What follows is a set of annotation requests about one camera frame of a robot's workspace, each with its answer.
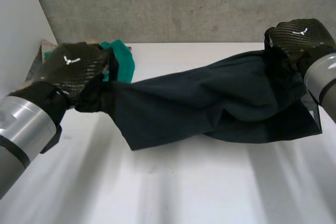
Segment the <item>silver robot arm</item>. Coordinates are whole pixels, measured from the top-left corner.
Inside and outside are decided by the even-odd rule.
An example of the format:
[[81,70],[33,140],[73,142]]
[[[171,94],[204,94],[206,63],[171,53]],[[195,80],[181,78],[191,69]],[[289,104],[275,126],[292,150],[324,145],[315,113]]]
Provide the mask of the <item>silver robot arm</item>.
[[66,110],[100,87],[109,58],[99,45],[60,45],[33,84],[0,101],[0,199],[39,153],[58,143]]
[[58,143],[68,108],[67,98],[44,82],[0,102],[0,199],[39,153]]
[[299,61],[298,68],[307,90],[336,122],[336,49],[311,49]]

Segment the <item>gray wall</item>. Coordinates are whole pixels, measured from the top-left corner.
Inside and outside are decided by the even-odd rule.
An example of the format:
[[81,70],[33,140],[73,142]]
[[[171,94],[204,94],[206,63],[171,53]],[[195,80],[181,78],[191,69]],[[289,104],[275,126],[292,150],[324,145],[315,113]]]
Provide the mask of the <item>gray wall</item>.
[[320,19],[336,38],[336,0],[40,0],[59,41],[256,42],[295,18]]

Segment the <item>white logo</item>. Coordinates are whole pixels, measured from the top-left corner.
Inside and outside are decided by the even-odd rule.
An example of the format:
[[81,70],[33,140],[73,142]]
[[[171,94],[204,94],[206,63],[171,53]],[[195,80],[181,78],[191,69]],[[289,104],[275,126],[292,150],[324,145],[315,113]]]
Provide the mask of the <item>white logo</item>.
[[80,58],[77,58],[76,60],[68,60],[68,58],[66,56],[64,56],[64,60],[65,60],[65,63],[67,65],[71,64],[71,63],[75,63],[75,62],[78,62],[80,61]]
[[293,34],[301,34],[301,35],[305,35],[307,31],[308,31],[308,28],[305,28],[304,31],[292,31],[292,33],[293,33]]

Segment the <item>black fabric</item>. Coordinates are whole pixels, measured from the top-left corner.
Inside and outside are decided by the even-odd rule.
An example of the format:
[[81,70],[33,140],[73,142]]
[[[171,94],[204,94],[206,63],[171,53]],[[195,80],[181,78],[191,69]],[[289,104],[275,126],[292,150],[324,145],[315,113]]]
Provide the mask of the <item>black fabric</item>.
[[137,83],[112,82],[102,97],[132,150],[205,134],[238,143],[292,140],[321,133],[301,75],[266,68],[265,51],[232,56]]
[[111,94],[111,82],[116,81],[118,77],[119,63],[114,55],[113,49],[109,48],[103,50],[109,54],[109,81],[103,82],[104,75],[100,74],[94,77],[80,93],[77,106],[75,109],[79,112],[98,112],[102,110],[102,98],[106,99],[108,97],[107,107],[112,104],[112,99],[109,94]]

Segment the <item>green cloth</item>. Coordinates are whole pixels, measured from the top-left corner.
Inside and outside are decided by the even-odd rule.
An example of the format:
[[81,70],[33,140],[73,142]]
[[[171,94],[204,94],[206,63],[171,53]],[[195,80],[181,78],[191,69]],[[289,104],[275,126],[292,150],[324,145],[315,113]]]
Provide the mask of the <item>green cloth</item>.
[[50,57],[50,55],[51,55],[51,52],[50,51],[46,51],[44,53],[44,58],[47,59],[48,57]]
[[[107,49],[107,44],[107,42],[103,42],[101,47],[103,49]],[[109,48],[113,49],[114,55],[119,63],[118,81],[131,83],[135,69],[135,63],[131,51],[119,39],[109,45]],[[108,74],[109,73],[107,72],[104,81],[108,80]]]

